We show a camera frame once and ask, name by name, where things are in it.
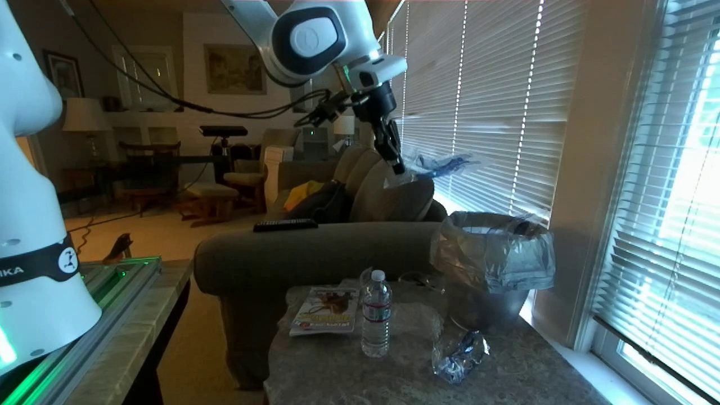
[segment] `couch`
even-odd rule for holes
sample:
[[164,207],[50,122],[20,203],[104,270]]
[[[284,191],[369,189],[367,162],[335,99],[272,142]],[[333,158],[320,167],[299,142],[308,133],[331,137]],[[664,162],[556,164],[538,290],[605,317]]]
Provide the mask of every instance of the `couch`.
[[[432,200],[432,180],[387,189],[387,171],[369,146],[353,146],[324,171],[324,180],[347,187],[347,221],[320,223],[315,230],[236,230],[198,243],[194,279],[203,293],[221,299],[227,367],[241,389],[261,389],[268,378],[268,349],[288,288],[338,284],[367,266],[383,268],[389,279],[430,272],[430,236],[434,218],[443,216]],[[281,185],[297,185],[297,173],[302,169]],[[286,218],[281,205],[284,198],[270,207],[268,218]]]

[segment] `window blinds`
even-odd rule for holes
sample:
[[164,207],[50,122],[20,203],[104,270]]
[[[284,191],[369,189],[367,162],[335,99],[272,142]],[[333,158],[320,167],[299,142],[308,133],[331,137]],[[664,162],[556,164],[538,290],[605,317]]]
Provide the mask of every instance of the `window blinds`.
[[601,254],[596,317],[720,401],[720,2],[666,5]]
[[405,0],[387,50],[410,160],[464,155],[437,191],[457,209],[549,223],[574,88],[578,0]]

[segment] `plastic bottle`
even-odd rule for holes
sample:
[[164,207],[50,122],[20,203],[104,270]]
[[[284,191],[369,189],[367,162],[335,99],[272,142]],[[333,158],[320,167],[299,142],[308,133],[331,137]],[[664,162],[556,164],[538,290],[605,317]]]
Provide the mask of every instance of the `plastic bottle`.
[[383,358],[389,351],[392,290],[383,270],[371,272],[362,290],[360,349],[367,358]]

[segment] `bottle cap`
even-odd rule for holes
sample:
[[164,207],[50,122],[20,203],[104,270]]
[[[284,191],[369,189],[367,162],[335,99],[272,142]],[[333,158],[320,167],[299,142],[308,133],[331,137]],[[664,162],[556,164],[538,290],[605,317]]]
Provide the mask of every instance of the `bottle cap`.
[[385,281],[385,272],[383,272],[383,270],[374,270],[374,272],[369,275],[369,279],[380,284],[380,281]]

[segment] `table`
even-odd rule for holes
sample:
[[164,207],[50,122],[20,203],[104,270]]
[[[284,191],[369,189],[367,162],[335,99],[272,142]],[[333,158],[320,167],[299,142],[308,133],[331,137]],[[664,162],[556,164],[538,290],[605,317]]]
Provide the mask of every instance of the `table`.
[[189,297],[189,263],[128,259],[83,263],[83,272],[101,320],[77,342],[23,365],[23,380],[2,380],[14,387],[0,387],[0,403],[162,403],[155,367]]
[[272,403],[605,403],[520,317],[491,326],[484,335],[491,356],[461,385],[430,371],[432,340],[441,331],[439,306],[430,293],[394,284],[394,329],[389,356],[360,353],[356,335],[290,338],[288,324],[308,288],[288,293],[288,313],[270,347],[266,394]]

